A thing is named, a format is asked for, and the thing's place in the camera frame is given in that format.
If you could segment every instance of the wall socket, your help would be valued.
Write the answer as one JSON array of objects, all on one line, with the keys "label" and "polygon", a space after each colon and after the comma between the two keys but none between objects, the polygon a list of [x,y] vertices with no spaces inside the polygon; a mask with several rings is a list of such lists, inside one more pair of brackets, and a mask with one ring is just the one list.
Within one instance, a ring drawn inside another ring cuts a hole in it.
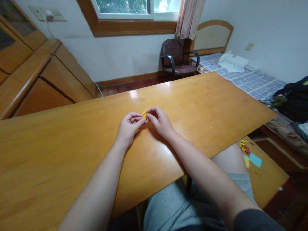
[{"label": "wall socket", "polygon": [[62,11],[59,8],[54,7],[40,7],[40,6],[28,6],[32,13],[40,21],[45,21],[47,16],[52,15],[52,21],[66,21],[65,17],[62,14]]}]

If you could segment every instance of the colored paper pieces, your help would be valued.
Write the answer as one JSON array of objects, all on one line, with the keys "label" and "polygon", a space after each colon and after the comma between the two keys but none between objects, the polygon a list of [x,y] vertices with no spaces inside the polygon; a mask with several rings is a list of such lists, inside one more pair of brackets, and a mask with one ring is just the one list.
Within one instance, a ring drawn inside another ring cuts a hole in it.
[{"label": "colored paper pieces", "polygon": [[240,146],[240,148],[241,148],[241,150],[242,150],[243,152],[245,152],[247,155],[249,155],[249,154],[250,154],[250,149],[249,149],[249,147],[246,145],[247,142],[248,142],[248,141],[246,141],[246,140],[239,140],[239,141],[238,141],[238,145]]},{"label": "colored paper pieces", "polygon": [[150,107],[148,107],[143,113],[142,113],[142,118],[148,120],[147,118],[147,110],[149,110]]},{"label": "colored paper pieces", "polygon": [[261,167],[261,164],[262,164],[262,160],[257,157],[255,154],[251,153],[250,154],[250,157],[249,157],[249,160],[254,163],[257,167]]},{"label": "colored paper pieces", "polygon": [[261,164],[262,164],[262,160],[257,157],[255,154],[253,154],[249,147],[246,145],[248,141],[246,140],[239,140],[237,143],[238,145],[240,146],[241,150],[245,153],[243,154],[244,156],[244,160],[245,160],[245,164],[246,164],[246,167],[249,168],[250,167],[250,161],[252,163],[254,163],[257,167],[261,167]]},{"label": "colored paper pieces", "polygon": [[243,154],[243,156],[244,156],[246,168],[250,167],[249,161],[254,163],[258,168],[261,168],[262,160],[259,157],[257,157],[255,154],[251,153],[249,157],[246,156],[245,154]]},{"label": "colored paper pieces", "polygon": [[244,154],[243,154],[243,156],[244,156],[244,160],[245,160],[246,168],[249,168],[249,167],[250,167],[249,157],[248,157],[248,156],[246,156],[246,155],[244,155]]}]

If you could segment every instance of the gray shorts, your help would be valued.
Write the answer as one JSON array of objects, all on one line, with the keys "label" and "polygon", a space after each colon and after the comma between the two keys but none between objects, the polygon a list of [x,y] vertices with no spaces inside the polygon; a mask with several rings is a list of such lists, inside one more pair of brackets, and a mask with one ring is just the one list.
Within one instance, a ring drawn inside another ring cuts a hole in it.
[{"label": "gray shorts", "polygon": [[[254,201],[249,173],[229,176]],[[228,230],[218,211],[194,182],[189,193],[179,179],[149,198],[143,224],[145,231],[178,230],[192,225]]]}]

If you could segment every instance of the electrical outlet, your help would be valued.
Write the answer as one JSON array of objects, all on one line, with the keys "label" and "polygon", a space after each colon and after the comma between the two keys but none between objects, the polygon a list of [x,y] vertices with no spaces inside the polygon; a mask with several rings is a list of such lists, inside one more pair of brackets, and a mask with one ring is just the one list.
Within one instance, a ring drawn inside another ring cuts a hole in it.
[{"label": "electrical outlet", "polygon": [[249,43],[245,50],[250,51],[251,48],[253,48],[253,46],[254,46],[254,43]]},{"label": "electrical outlet", "polygon": [[40,6],[28,6],[32,13],[38,18],[40,21],[44,21],[45,13]]},{"label": "electrical outlet", "polygon": [[50,16],[50,15],[53,16],[52,21],[66,21],[65,17],[63,16],[59,8],[44,7],[43,10],[46,16]]}]

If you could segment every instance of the chair seat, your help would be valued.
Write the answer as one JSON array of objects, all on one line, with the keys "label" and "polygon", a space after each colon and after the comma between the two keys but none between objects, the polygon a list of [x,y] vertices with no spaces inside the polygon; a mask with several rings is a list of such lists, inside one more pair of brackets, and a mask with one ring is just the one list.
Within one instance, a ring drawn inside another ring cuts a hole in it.
[{"label": "chair seat", "polygon": [[[197,68],[195,66],[180,65],[180,66],[175,67],[174,75],[189,75],[189,74],[194,73],[196,70],[197,70]],[[171,67],[165,67],[164,71],[172,73]]]}]

